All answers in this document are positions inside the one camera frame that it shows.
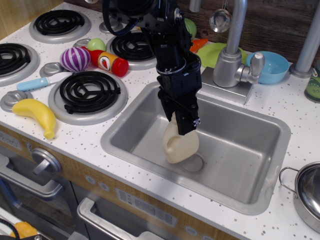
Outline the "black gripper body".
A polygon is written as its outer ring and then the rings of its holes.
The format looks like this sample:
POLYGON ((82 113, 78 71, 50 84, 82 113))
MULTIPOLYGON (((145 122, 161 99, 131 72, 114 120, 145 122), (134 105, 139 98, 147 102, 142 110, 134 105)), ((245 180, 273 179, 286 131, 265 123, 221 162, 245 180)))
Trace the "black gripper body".
POLYGON ((198 116, 196 93, 202 87, 201 59, 197 55, 189 55, 181 68, 156 68, 160 84, 159 99, 170 99, 175 103, 175 111, 182 111, 198 116))

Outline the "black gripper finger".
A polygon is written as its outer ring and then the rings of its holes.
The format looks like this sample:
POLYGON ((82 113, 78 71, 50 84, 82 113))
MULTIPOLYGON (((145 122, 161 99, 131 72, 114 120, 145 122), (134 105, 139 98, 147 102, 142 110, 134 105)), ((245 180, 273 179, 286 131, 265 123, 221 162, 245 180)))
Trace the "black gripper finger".
POLYGON ((173 113, 176 111, 176 105, 174 101, 172 101, 169 98, 162 98, 160 101, 161 101, 161 105, 164 110, 165 116, 170 122, 172 120, 173 113))
POLYGON ((201 123, 198 115, 194 116, 192 112, 175 112, 175 119, 178 128, 178 134, 184 136, 193 130, 201 123))

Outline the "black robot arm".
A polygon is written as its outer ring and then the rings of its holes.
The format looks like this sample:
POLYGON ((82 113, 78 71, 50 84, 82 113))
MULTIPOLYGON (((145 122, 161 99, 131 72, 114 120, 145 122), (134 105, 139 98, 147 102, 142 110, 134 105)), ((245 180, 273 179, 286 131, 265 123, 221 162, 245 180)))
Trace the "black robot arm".
POLYGON ((175 0, 104 0, 105 26, 114 36, 140 27, 156 58, 158 98, 167 119, 175 116, 184 136, 200 124, 196 94, 202 87, 201 59, 190 51, 191 34, 175 0))

